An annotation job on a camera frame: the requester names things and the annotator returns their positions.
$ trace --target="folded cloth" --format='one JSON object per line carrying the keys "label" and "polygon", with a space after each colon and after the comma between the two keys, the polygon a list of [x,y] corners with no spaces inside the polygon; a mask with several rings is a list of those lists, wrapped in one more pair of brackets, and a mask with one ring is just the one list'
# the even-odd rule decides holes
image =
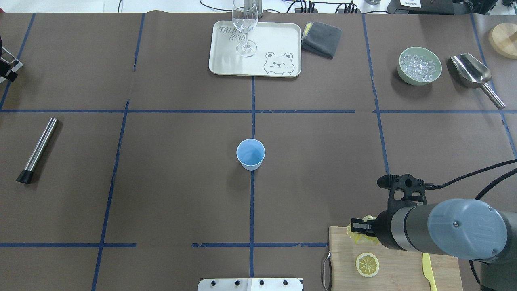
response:
{"label": "folded cloth", "polygon": [[308,22],[301,38],[301,48],[332,59],[338,48],[342,31],[321,22]]}

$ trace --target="cutting board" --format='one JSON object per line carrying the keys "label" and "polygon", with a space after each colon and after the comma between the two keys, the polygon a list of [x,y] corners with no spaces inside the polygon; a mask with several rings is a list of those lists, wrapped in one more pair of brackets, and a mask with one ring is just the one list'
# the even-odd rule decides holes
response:
{"label": "cutting board", "polygon": [[[388,249],[382,244],[356,244],[346,227],[329,228],[332,291],[431,290],[422,270],[422,254]],[[355,261],[361,253],[374,254],[379,260],[379,273],[365,278],[357,272]],[[431,255],[431,266],[438,291],[463,290],[458,259]]]}

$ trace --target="blue cup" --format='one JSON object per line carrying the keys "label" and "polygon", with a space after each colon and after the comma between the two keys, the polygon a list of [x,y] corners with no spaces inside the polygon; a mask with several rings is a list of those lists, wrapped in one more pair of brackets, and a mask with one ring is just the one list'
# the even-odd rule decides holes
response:
{"label": "blue cup", "polygon": [[237,159],[239,159],[244,169],[248,171],[257,170],[265,156],[266,149],[264,145],[256,139],[243,140],[237,147]]}

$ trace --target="bear drawing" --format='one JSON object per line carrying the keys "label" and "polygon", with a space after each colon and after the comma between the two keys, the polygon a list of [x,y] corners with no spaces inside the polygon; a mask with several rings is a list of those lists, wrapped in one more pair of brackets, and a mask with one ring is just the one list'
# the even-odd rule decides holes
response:
{"label": "bear drawing", "polygon": [[293,54],[266,53],[266,63],[264,70],[268,75],[290,75],[294,71]]}

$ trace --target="wine glass base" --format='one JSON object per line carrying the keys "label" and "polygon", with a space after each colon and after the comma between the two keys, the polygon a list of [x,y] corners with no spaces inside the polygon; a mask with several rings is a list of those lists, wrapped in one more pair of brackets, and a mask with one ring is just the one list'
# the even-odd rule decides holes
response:
{"label": "wine glass base", "polygon": [[237,53],[243,57],[251,57],[257,52],[257,44],[248,40],[249,47],[245,47],[246,41],[241,41],[237,44]]}

